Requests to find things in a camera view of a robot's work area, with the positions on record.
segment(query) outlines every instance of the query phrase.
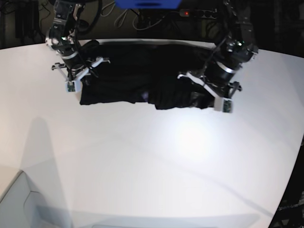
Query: black fabric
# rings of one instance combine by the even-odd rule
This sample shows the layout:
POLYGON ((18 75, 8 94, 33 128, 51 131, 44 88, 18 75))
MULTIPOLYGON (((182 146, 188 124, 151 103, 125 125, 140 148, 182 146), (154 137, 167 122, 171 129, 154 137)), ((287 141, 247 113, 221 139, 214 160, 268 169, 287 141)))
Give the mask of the black fabric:
POLYGON ((195 103, 206 108, 213 97, 190 79, 177 79, 179 72, 202 68, 203 51, 183 45, 102 45, 89 50, 85 54, 109 57, 111 63, 102 63, 96 68, 99 77, 84 83, 80 104, 148 102, 171 109, 195 103))

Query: black cloth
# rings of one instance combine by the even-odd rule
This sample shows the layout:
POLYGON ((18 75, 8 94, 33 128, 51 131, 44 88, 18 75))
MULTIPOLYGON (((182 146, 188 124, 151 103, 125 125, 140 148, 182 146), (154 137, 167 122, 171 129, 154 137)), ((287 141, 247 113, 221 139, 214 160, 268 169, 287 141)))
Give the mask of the black cloth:
POLYGON ((179 72, 201 69, 202 48, 184 45, 102 45, 85 53, 109 57, 96 68, 99 77, 84 83, 81 105, 148 102, 157 109, 206 108, 213 97, 179 72))

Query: blue object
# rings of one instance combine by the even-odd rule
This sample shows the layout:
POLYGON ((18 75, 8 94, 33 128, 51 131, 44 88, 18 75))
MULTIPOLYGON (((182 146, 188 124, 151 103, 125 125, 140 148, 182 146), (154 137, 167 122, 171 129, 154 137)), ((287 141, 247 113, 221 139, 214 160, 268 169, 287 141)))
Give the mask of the blue object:
POLYGON ((116 0, 123 9, 176 9, 181 0, 116 0))

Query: white tabletop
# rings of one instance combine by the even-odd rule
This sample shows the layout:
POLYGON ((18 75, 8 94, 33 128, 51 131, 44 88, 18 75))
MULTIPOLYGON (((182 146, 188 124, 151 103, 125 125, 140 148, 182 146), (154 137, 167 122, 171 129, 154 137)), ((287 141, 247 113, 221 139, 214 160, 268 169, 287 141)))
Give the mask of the white tabletop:
POLYGON ((304 59, 261 50, 233 114, 80 106, 55 62, 43 44, 0 51, 0 164, 25 171, 58 224, 268 227, 304 133, 304 59))

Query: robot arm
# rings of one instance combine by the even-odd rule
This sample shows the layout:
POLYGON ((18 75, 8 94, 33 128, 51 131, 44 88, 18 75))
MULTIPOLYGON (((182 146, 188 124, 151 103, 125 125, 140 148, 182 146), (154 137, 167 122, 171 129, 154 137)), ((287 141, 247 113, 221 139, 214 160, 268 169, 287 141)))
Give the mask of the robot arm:
MULTIPOLYGON (((85 1, 77 0, 57 0, 54 5, 53 25, 46 38, 46 44, 64 61, 64 64, 55 64, 52 69, 60 70, 65 76, 61 68, 67 68, 68 75, 65 79, 68 92, 81 90, 80 81, 89 75, 98 77, 94 68, 102 62, 109 62, 109 59, 104 57, 81 55, 82 47, 77 36, 89 32, 94 27, 102 9, 102 0, 99 0, 93 23, 86 31, 79 31, 79 17, 85 3, 85 1)), ((188 77, 196 84, 203 86, 215 98, 215 109, 230 113, 233 109, 233 94, 237 90, 242 90, 239 83, 230 81, 242 68, 243 63, 248 62, 258 53, 258 48, 254 44, 248 4, 242 0, 218 0, 218 15, 222 28, 219 39, 215 42, 216 48, 210 51, 210 56, 201 70, 181 72, 179 77, 188 77)))

